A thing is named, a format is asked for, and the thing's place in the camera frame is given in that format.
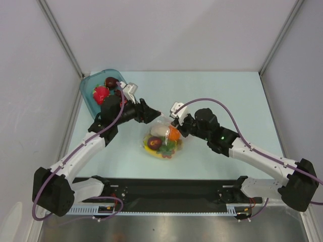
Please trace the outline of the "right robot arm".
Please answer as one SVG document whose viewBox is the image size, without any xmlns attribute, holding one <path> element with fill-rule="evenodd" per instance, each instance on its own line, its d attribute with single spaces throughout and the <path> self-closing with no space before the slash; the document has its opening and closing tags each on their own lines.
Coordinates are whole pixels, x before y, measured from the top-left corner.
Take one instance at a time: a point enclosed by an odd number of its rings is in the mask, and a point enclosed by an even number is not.
<svg viewBox="0 0 323 242">
<path fill-rule="evenodd" d="M 259 149 L 237 132 L 220 126 L 209 108 L 191 115 L 182 103 L 175 103 L 170 116 L 174 119 L 172 125 L 183 137 L 191 135 L 205 140 L 213 152 L 243 161 L 271 176 L 265 180 L 239 178 L 239 185 L 233 189 L 236 201 L 245 202 L 251 197 L 274 198 L 296 211 L 307 210 L 319 185 L 310 161 L 295 161 Z"/>
</svg>

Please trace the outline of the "clear zip top bag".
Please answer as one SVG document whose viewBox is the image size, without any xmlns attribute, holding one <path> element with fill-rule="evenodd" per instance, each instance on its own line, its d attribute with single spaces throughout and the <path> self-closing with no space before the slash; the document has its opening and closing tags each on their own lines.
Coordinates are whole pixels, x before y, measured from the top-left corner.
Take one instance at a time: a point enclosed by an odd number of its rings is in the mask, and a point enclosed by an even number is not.
<svg viewBox="0 0 323 242">
<path fill-rule="evenodd" d="M 148 140 L 148 138 L 150 138 L 150 137 L 152 137 L 152 135 L 150 134 L 150 129 L 151 129 L 151 127 L 152 126 L 154 126 L 154 125 L 157 125 L 157 124 L 163 124 L 163 125 L 166 125 L 166 126 L 172 126 L 171 125 L 171 120 L 170 120 L 170 118 L 168 118 L 168 117 L 166 117 L 164 114 L 161 114 L 161 116 L 159 116 L 157 119 L 155 119 L 152 123 L 150 123 L 150 125 L 149 125 L 149 128 L 147 129 L 147 131 L 145 132 L 145 135 L 143 136 L 143 140 L 142 140 L 142 147 L 143 147 L 143 145 L 144 145 L 144 143 L 147 143 L 147 140 Z M 171 141 L 171 140 L 169 140 L 168 139 L 168 135 L 166 135 L 165 137 L 159 137 L 159 138 L 161 138 L 162 139 L 162 141 L 163 141 L 163 144 L 165 144 L 165 145 L 168 145 L 168 143 L 170 144 L 170 145 L 173 145 L 173 143 L 175 144 L 175 145 L 177 145 L 177 147 L 178 147 L 178 151 L 175 153 L 175 155 L 174 156 L 176 156 L 176 154 L 178 153 L 178 152 L 180 152 L 182 149 L 183 149 L 183 139 L 182 139 L 182 135 L 181 135 L 181 137 L 180 137 L 180 139 L 179 140 L 177 140 L 177 141 Z"/>
</svg>

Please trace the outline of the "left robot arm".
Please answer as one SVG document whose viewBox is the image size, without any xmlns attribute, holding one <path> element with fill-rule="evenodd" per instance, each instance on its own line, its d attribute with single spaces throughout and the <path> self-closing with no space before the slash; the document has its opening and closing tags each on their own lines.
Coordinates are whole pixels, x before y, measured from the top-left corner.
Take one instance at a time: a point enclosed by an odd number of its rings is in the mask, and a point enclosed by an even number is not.
<svg viewBox="0 0 323 242">
<path fill-rule="evenodd" d="M 149 107 L 142 98 L 139 101 L 128 101 L 117 95 L 108 96 L 100 109 L 78 147 L 50 168 L 41 167 L 35 172 L 32 217 L 36 221 L 41 221 L 36 215 L 36 206 L 61 217 L 75 203 L 88 199 L 123 202 L 112 196 L 111 184 L 105 178 L 96 175 L 77 183 L 74 179 L 85 164 L 113 140 L 118 133 L 118 125 L 132 119 L 148 124 L 159 117 L 161 112 Z"/>
</svg>

